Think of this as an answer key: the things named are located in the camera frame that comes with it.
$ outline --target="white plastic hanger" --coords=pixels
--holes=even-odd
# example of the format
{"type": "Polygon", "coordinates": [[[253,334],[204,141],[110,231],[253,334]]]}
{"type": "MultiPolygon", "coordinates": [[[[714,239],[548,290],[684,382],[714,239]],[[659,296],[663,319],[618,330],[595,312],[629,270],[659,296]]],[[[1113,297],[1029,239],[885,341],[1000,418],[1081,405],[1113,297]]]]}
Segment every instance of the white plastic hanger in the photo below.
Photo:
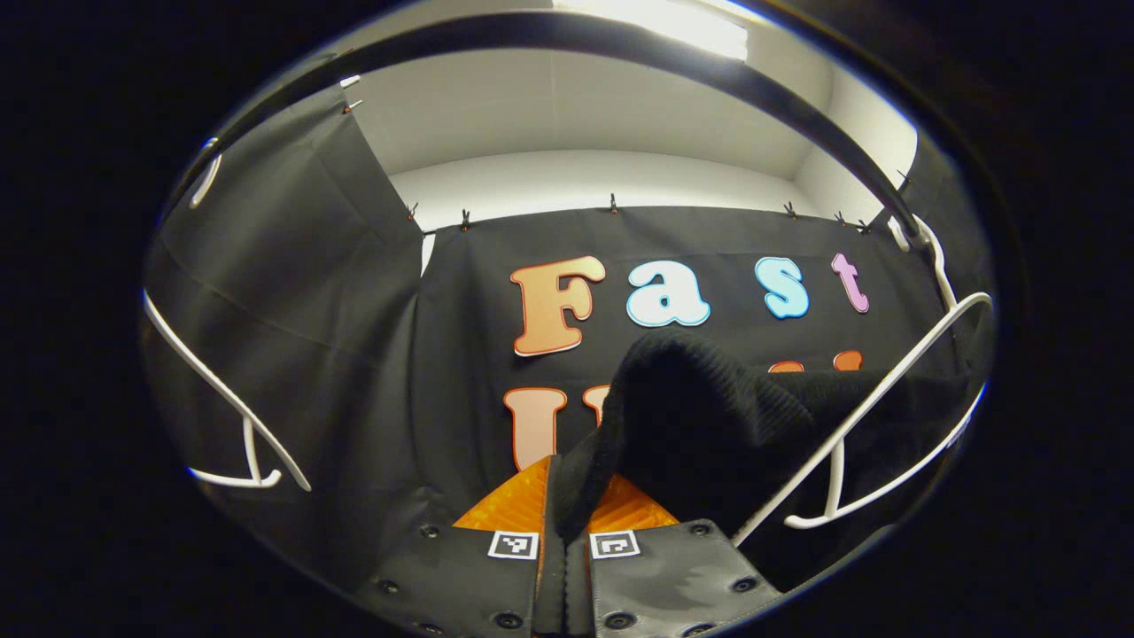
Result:
{"type": "Polygon", "coordinates": [[[284,449],[280,442],[272,435],[264,424],[261,423],[255,414],[252,412],[252,409],[245,406],[236,393],[229,390],[223,382],[217,378],[217,375],[214,375],[208,366],[197,359],[197,357],[193,355],[193,351],[191,351],[188,347],[181,342],[177,334],[174,333],[172,329],[169,327],[169,324],[166,323],[166,318],[162,317],[160,312],[158,312],[158,307],[154,306],[153,300],[150,298],[150,292],[142,290],[142,294],[145,296],[146,315],[150,316],[150,321],[153,323],[154,327],[158,329],[161,337],[166,339],[169,346],[174,348],[177,355],[179,355],[197,375],[208,382],[213,390],[219,392],[221,397],[225,398],[225,401],[228,401],[228,403],[244,418],[244,450],[248,459],[248,471],[251,473],[252,478],[221,477],[189,468],[193,476],[206,483],[225,485],[228,487],[266,488],[274,486],[280,480],[281,475],[279,470],[272,470],[271,474],[268,475],[268,478],[261,478],[260,476],[260,463],[256,460],[255,441],[253,437],[253,432],[257,432],[262,437],[264,437],[268,444],[272,446],[272,450],[279,454],[280,460],[284,461],[284,466],[289,473],[291,473],[291,477],[295,478],[297,484],[299,484],[299,487],[306,492],[311,492],[311,484],[307,483],[306,477],[303,476],[303,471],[299,470],[298,466],[296,466],[287,450],[284,449]]]}
{"type": "Polygon", "coordinates": [[[925,456],[924,459],[919,461],[911,469],[906,470],[902,476],[897,477],[896,479],[891,480],[885,486],[875,490],[874,492],[868,494],[866,496],[863,496],[862,499],[855,501],[854,503],[850,503],[849,505],[844,505],[841,508],[839,507],[839,499],[841,497],[843,494],[843,469],[846,457],[846,446],[844,444],[844,440],[846,439],[847,434],[856,425],[858,425],[858,422],[861,422],[862,418],[866,416],[866,412],[869,412],[870,409],[873,408],[879,400],[881,400],[882,395],[886,394],[891,388],[894,388],[894,385],[898,382],[899,378],[902,378],[903,375],[905,375],[906,373],[909,372],[911,368],[913,368],[913,365],[916,364],[917,360],[921,359],[923,355],[925,355],[925,351],[928,351],[930,347],[932,347],[933,343],[936,343],[937,340],[939,340],[941,335],[943,335],[949,330],[949,327],[957,322],[957,318],[959,318],[962,314],[964,314],[967,309],[970,309],[976,304],[987,304],[990,307],[992,306],[992,297],[989,296],[987,292],[973,292],[967,297],[965,297],[964,299],[962,299],[959,303],[957,301],[957,297],[953,291],[953,286],[949,283],[949,278],[945,273],[945,252],[941,249],[941,244],[938,241],[937,235],[933,233],[930,227],[926,226],[921,218],[914,215],[914,219],[917,221],[917,224],[921,227],[922,231],[924,231],[926,236],[929,236],[930,241],[933,246],[933,253],[934,253],[933,271],[934,274],[937,275],[938,286],[941,289],[941,298],[945,300],[947,309],[945,316],[942,316],[941,321],[938,322],[937,325],[933,326],[933,329],[924,338],[922,338],[922,340],[917,342],[917,344],[913,349],[911,349],[908,354],[906,354],[906,356],[902,359],[902,361],[899,361],[898,365],[895,366],[894,369],[891,369],[886,375],[886,377],[882,378],[881,383],[878,384],[878,386],[873,390],[873,392],[871,392],[870,395],[866,397],[866,399],[863,400],[863,402],[860,403],[857,408],[855,408],[854,412],[852,412],[843,422],[843,424],[838,427],[838,429],[835,431],[835,434],[832,434],[823,443],[823,445],[821,445],[819,450],[816,450],[815,453],[812,454],[810,459],[807,459],[807,462],[804,463],[802,468],[799,468],[799,470],[795,474],[795,476],[793,476],[792,479],[788,480],[787,484],[782,488],[780,488],[780,491],[775,496],[772,496],[771,500],[768,501],[768,503],[765,503],[748,519],[746,524],[744,524],[744,527],[742,527],[733,536],[734,546],[739,546],[741,543],[744,543],[744,539],[747,538],[748,535],[751,535],[752,531],[755,530],[756,527],[759,527],[760,524],[762,524],[764,519],[768,518],[769,514],[771,514],[772,510],[778,508],[779,504],[782,503],[785,499],[787,499],[788,494],[790,494],[796,487],[799,486],[801,483],[803,483],[804,479],[807,478],[807,476],[812,473],[812,470],[814,470],[815,467],[818,467],[819,463],[821,463],[822,460],[828,454],[830,456],[831,459],[831,476],[830,476],[830,484],[827,490],[827,505],[823,508],[823,516],[812,519],[804,519],[797,516],[789,516],[786,519],[784,519],[784,525],[795,529],[811,529],[838,520],[861,508],[864,508],[873,503],[874,501],[881,499],[882,496],[891,492],[894,488],[898,487],[899,485],[908,480],[909,477],[915,475],[922,468],[928,466],[933,459],[936,459],[937,456],[941,453],[941,451],[956,443],[957,437],[960,436],[960,433],[965,429],[965,427],[968,425],[968,422],[972,419],[973,410],[976,409],[976,405],[980,403],[981,398],[984,395],[984,386],[981,386],[980,393],[978,393],[976,399],[973,401],[972,406],[968,407],[968,410],[965,412],[965,416],[960,419],[960,422],[953,428],[949,435],[945,437],[945,440],[942,440],[941,443],[937,445],[937,448],[934,448],[929,454],[925,456]]]}

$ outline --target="ceiling light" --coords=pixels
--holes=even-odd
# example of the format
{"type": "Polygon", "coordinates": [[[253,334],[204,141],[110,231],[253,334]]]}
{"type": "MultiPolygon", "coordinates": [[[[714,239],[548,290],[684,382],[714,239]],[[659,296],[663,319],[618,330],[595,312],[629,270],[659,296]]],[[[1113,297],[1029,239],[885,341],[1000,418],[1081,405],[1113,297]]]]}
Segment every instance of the ceiling light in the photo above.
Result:
{"type": "Polygon", "coordinates": [[[746,28],[671,0],[555,0],[555,8],[633,23],[728,58],[748,57],[746,28]]]}

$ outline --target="white ceiling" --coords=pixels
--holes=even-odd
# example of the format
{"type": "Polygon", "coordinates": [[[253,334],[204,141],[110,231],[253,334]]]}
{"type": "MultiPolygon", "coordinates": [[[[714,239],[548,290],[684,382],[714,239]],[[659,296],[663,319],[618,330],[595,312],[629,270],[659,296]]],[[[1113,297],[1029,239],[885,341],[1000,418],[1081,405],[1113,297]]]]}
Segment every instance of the white ceiling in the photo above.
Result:
{"type": "MultiPolygon", "coordinates": [[[[429,0],[345,36],[338,46],[456,16],[550,5],[429,0]]],[[[747,63],[827,110],[828,59],[782,29],[747,26],[747,63]]],[[[688,156],[794,179],[812,147],[772,117],[716,90],[582,53],[492,50],[426,58],[364,75],[347,96],[364,101],[355,118],[391,175],[501,153],[594,148],[688,156]]]]}

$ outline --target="black metal rod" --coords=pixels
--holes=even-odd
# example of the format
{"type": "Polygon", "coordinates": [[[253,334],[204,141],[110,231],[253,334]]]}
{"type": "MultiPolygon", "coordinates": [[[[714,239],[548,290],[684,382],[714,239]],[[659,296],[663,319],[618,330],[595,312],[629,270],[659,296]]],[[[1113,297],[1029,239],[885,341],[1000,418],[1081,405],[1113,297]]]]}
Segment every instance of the black metal rod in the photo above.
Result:
{"type": "Polygon", "coordinates": [[[171,197],[179,201],[196,176],[242,135],[261,122],[344,77],[393,65],[485,49],[551,49],[592,53],[674,73],[717,88],[789,126],[850,171],[892,211],[915,246],[928,241],[902,195],[870,155],[826,114],[786,86],[739,60],[703,51],[617,20],[556,11],[517,11],[435,23],[332,58],[247,110],[198,154],[171,197]]]}

